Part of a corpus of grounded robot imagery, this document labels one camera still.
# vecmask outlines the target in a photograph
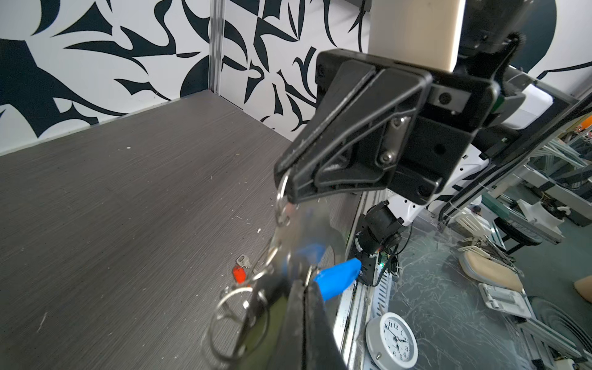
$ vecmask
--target stool leg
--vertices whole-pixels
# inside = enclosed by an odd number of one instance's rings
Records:
[[[515,246],[514,248],[511,248],[509,251],[506,252],[507,255],[511,255],[512,253],[514,253],[515,251],[519,250],[520,248],[522,248],[524,246],[524,244],[518,244],[517,246]]]

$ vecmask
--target dark wood tabletop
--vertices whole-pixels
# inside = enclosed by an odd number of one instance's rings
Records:
[[[0,368],[205,368],[288,144],[205,91],[0,157]],[[344,237],[358,199],[330,199]]]

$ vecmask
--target white alarm clock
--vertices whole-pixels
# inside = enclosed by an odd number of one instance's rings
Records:
[[[366,325],[366,345],[381,370],[412,368],[417,362],[417,342],[409,325],[392,312]]]

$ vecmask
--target black cable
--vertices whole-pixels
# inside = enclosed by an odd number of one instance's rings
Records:
[[[370,285],[371,287],[375,287],[378,284],[380,284],[380,280],[382,280],[382,276],[384,275],[384,272],[387,270],[387,266],[391,265],[392,259],[396,258],[398,255],[401,254],[402,251],[405,250],[405,248],[407,247],[407,244],[409,244],[409,240],[411,239],[411,232],[412,231],[413,231],[413,222],[411,223],[411,225],[409,225],[409,236],[407,237],[407,241],[405,242],[405,245],[403,246],[403,248],[399,252],[397,252],[398,246],[397,246],[397,248],[395,248],[395,251],[393,251],[392,255],[384,263],[384,266],[382,267],[380,274],[378,274],[378,279],[376,280],[376,283]]]
[[[364,19],[364,14],[366,11],[364,8],[366,7],[366,0],[362,0],[360,4],[360,14],[358,17],[360,18],[360,22],[358,23],[358,48],[360,49],[360,53],[362,52],[362,20]]]

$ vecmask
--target black stool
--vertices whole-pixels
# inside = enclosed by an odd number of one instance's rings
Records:
[[[501,238],[504,242],[509,239],[514,239],[518,242],[517,246],[506,252],[508,255],[511,255],[523,246],[539,245],[543,242],[540,236],[514,221],[506,221],[498,217],[494,222],[501,231],[506,233],[506,236]]]

